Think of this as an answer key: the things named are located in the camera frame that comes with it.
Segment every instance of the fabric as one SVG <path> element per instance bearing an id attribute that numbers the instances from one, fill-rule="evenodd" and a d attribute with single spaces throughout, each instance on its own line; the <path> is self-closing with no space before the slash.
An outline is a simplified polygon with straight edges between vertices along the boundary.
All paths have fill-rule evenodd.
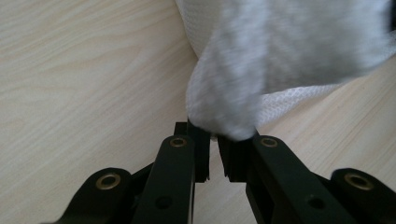
<path id="1" fill-rule="evenodd" d="M 233 140 L 395 52 L 388 0 L 177 0 L 199 61 L 191 122 Z"/>

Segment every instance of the white cloth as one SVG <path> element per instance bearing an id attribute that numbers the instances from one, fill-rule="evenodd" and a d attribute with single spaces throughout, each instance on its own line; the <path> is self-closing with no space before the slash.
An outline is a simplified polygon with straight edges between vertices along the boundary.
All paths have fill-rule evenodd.
<path id="1" fill-rule="evenodd" d="M 176 0 L 199 57 L 191 122 L 234 140 L 395 52 L 389 0 Z"/>

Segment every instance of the wooden table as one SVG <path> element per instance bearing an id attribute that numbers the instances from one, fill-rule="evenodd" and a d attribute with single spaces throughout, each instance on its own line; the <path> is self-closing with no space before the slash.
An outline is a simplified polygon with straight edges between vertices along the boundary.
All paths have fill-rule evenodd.
<path id="1" fill-rule="evenodd" d="M 152 162 L 197 61 L 173 0 L 0 3 L 0 223 L 55 221 L 88 176 Z M 260 129 L 314 172 L 396 189 L 396 58 Z M 255 223 L 243 184 L 197 184 L 195 223 Z"/>

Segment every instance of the white towel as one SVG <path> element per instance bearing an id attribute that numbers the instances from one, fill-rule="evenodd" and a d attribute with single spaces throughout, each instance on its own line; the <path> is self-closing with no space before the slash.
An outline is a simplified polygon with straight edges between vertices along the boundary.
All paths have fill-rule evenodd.
<path id="1" fill-rule="evenodd" d="M 189 119 L 233 140 L 368 74 L 396 51 L 389 0 L 176 1 L 199 57 Z"/>

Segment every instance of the wood grain surface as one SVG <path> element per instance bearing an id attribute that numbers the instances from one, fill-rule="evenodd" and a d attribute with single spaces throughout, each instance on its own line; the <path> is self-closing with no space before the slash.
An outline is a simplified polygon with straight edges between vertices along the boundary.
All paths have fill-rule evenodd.
<path id="1" fill-rule="evenodd" d="M 0 2 L 0 223 L 55 221 L 93 173 L 134 173 L 186 120 L 197 59 L 174 0 Z M 312 171 L 396 189 L 396 58 L 260 128 Z M 194 223 L 255 223 L 243 184 L 197 184 Z"/>

